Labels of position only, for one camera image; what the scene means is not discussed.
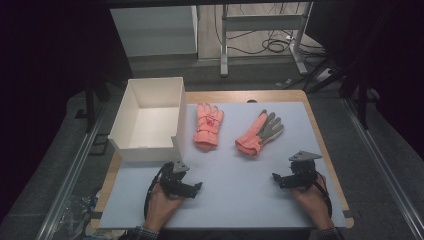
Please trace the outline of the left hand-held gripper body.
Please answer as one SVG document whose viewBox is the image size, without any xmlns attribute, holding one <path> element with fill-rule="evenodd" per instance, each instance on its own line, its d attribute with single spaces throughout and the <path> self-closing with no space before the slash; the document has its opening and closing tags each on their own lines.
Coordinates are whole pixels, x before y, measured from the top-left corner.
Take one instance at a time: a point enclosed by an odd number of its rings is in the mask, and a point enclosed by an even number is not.
<svg viewBox="0 0 424 240">
<path fill-rule="evenodd" d="M 188 170 L 189 167 L 181 160 L 170 161 L 162 166 L 159 184 L 167 196 L 187 191 L 189 185 L 184 184 L 182 179 Z"/>
</svg>

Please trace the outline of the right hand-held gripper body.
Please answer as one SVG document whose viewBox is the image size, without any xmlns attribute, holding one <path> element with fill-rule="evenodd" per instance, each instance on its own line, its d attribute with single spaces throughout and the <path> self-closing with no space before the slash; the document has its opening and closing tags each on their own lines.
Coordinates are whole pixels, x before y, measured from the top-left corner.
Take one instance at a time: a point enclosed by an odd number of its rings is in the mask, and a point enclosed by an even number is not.
<svg viewBox="0 0 424 240">
<path fill-rule="evenodd" d="M 306 189 L 310 188 L 318 178 L 315 159 L 320 158 L 320 154 L 315 154 L 303 150 L 300 150 L 298 153 L 290 157 L 290 168 L 293 173 L 291 176 L 292 180 L 290 187 L 305 187 Z"/>
</svg>

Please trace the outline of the pink glove with grey palm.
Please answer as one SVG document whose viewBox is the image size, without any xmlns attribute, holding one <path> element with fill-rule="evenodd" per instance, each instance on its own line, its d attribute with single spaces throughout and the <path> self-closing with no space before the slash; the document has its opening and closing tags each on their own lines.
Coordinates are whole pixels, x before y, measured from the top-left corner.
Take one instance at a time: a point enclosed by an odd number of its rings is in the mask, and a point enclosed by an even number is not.
<svg viewBox="0 0 424 240">
<path fill-rule="evenodd" d="M 283 131 L 281 118 L 274 112 L 263 110 L 247 132 L 235 140 L 235 146 L 243 154 L 256 157 L 268 142 L 278 138 Z"/>
</svg>

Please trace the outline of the pink glove with red cords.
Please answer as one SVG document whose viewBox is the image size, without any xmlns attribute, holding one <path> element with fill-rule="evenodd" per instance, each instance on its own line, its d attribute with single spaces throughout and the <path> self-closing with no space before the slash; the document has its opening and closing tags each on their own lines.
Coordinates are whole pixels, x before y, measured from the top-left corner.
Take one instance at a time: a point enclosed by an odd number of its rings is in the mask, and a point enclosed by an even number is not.
<svg viewBox="0 0 424 240">
<path fill-rule="evenodd" d="M 208 103 L 197 105 L 197 129 L 193 140 L 202 150 L 210 151 L 218 146 L 218 133 L 224 118 L 224 112 Z"/>
</svg>

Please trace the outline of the white box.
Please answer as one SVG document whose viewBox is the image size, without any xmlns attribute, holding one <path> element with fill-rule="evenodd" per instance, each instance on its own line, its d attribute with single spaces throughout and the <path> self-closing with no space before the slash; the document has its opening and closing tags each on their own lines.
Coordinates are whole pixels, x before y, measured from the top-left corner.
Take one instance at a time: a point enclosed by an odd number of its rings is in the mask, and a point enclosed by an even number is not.
<svg viewBox="0 0 424 240">
<path fill-rule="evenodd" d="M 129 79 L 108 139 L 127 162 L 181 159 L 186 106 L 182 77 Z"/>
</svg>

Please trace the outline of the person's left hand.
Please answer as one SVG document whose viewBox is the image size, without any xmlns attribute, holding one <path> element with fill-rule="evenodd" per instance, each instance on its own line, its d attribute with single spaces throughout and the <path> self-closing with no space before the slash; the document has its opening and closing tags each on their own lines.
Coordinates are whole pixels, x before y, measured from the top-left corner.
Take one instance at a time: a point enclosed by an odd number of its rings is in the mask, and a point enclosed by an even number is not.
<svg viewBox="0 0 424 240">
<path fill-rule="evenodd" d="M 143 227 L 159 232 L 183 201 L 183 197 L 168 197 L 162 187 L 156 184 L 151 192 L 147 217 Z"/>
</svg>

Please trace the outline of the person's right hand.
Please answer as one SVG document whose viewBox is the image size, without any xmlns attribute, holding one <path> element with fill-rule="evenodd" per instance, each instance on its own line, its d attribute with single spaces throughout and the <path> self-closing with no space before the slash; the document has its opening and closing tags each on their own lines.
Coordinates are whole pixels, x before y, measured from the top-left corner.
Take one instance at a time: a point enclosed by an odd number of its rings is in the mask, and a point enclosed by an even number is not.
<svg viewBox="0 0 424 240">
<path fill-rule="evenodd" d="M 334 227 L 324 196 L 317 186 L 311 186 L 308 190 L 291 189 L 291 192 L 317 230 L 328 230 Z"/>
</svg>

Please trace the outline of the pale blue table mat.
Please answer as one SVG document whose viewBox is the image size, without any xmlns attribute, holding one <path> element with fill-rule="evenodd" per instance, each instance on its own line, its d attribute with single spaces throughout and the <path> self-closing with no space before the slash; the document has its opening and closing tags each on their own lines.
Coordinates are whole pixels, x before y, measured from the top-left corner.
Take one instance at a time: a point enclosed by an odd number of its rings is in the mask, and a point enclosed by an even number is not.
<svg viewBox="0 0 424 240">
<path fill-rule="evenodd" d="M 292 175 L 289 158 L 299 150 L 324 156 L 302 102 L 221 103 L 224 111 L 219 144 L 202 152 L 194 146 L 196 104 L 187 105 L 185 155 L 187 184 L 202 182 L 195 199 L 187 199 L 167 222 L 167 229 L 295 229 L 314 224 L 288 190 L 280 189 L 272 173 Z M 285 129 L 256 158 L 240 153 L 242 136 L 266 109 L 281 117 Z M 163 163 L 121 163 L 99 228 L 129 229 L 144 222 L 144 201 Z"/>
</svg>

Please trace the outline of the black metal stand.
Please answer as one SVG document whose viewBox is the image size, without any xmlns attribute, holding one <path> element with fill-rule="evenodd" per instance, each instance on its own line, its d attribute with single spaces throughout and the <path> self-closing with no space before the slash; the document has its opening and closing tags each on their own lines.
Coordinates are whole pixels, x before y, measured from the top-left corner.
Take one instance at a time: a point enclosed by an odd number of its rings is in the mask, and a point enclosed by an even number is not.
<svg viewBox="0 0 424 240">
<path fill-rule="evenodd" d="M 110 91 L 108 90 L 106 83 L 103 81 L 92 81 L 86 82 L 85 88 L 85 102 L 86 109 L 79 109 L 75 115 L 76 119 L 87 120 L 86 132 L 89 133 L 95 124 L 95 107 L 94 107 L 94 96 L 97 96 L 100 102 L 106 102 L 111 98 Z"/>
<path fill-rule="evenodd" d="M 354 91 L 357 91 L 357 119 L 365 130 L 368 130 L 367 123 L 367 104 L 369 72 L 368 67 L 364 62 L 352 62 L 346 68 L 346 79 L 339 88 L 339 95 L 342 98 L 350 98 Z"/>
</svg>

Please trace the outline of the clear plastic bag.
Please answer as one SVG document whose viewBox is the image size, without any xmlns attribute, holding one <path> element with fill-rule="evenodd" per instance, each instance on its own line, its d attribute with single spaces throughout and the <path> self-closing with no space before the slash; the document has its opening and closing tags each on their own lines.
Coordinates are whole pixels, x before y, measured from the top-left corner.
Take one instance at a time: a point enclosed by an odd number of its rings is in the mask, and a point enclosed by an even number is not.
<svg viewBox="0 0 424 240">
<path fill-rule="evenodd" d="M 65 203 L 63 215 L 59 221 L 56 240 L 79 240 L 94 211 L 97 197 L 71 195 Z"/>
</svg>

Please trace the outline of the white power strip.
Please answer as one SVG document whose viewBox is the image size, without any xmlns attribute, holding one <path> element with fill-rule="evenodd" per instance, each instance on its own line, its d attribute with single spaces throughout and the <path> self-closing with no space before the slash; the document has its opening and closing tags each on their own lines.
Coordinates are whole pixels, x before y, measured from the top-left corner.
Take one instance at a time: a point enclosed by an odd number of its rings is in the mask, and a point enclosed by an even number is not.
<svg viewBox="0 0 424 240">
<path fill-rule="evenodd" d="M 333 73 L 334 71 L 332 69 L 326 68 L 315 77 L 315 80 L 318 82 L 322 82 L 326 80 L 327 78 L 329 78 Z"/>
</svg>

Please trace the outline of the white cabinet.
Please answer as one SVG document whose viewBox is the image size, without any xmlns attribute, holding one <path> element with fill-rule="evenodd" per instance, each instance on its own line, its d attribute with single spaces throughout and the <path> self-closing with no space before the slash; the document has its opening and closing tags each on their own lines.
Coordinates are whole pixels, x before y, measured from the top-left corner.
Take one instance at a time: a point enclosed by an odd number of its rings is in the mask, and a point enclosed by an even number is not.
<svg viewBox="0 0 424 240">
<path fill-rule="evenodd" d="M 110 10 L 128 57 L 197 52 L 196 6 Z"/>
</svg>

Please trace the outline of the aluminium rail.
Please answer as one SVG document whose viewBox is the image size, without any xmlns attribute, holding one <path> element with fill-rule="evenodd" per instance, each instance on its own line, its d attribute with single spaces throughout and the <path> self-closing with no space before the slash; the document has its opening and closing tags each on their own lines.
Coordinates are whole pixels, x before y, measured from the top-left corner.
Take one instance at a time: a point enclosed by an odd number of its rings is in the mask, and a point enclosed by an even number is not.
<svg viewBox="0 0 424 240">
<path fill-rule="evenodd" d="M 65 175 L 65 178 L 59 188 L 58 193 L 56 194 L 53 203 L 51 204 L 51 207 L 44 219 L 43 224 L 41 225 L 35 240 L 52 240 L 55 228 L 57 227 L 57 224 L 64 212 L 65 203 L 77 183 L 78 177 L 85 164 L 86 158 L 97 135 L 98 129 L 103 122 L 105 110 L 105 105 L 101 105 L 97 110 L 94 126 L 89 133 L 85 134 L 82 144 L 80 145 L 76 156 L 72 160 L 71 166 Z"/>
<path fill-rule="evenodd" d="M 358 112 L 354 104 L 350 100 L 346 99 L 342 99 L 341 102 L 345 106 L 355 129 L 364 143 L 371 159 L 376 165 L 378 172 L 380 173 L 393 200 L 398 206 L 398 209 L 405 219 L 409 229 L 414 235 L 415 240 L 424 240 L 424 221 L 419 215 L 416 207 L 413 205 L 413 202 L 403 190 L 398 179 L 390 169 L 386 158 L 383 156 L 371 133 L 364 128 L 363 124 L 358 119 Z"/>
</svg>

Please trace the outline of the grey metal desk frame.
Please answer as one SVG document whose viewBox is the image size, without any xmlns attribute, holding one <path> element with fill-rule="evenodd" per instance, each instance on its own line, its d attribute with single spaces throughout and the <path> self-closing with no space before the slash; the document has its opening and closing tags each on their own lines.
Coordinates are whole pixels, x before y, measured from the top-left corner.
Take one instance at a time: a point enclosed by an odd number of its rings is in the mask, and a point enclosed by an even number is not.
<svg viewBox="0 0 424 240">
<path fill-rule="evenodd" d="M 309 18 L 311 2 L 307 2 L 302 14 L 292 15 L 247 15 L 228 16 L 226 5 L 223 5 L 221 23 L 221 55 L 220 74 L 223 77 L 228 75 L 228 54 L 226 33 L 234 31 L 267 31 L 267 30 L 294 30 L 297 35 L 294 42 L 289 45 L 289 50 L 301 75 L 306 75 L 308 70 L 300 55 L 301 40 L 304 35 L 306 24 Z"/>
</svg>

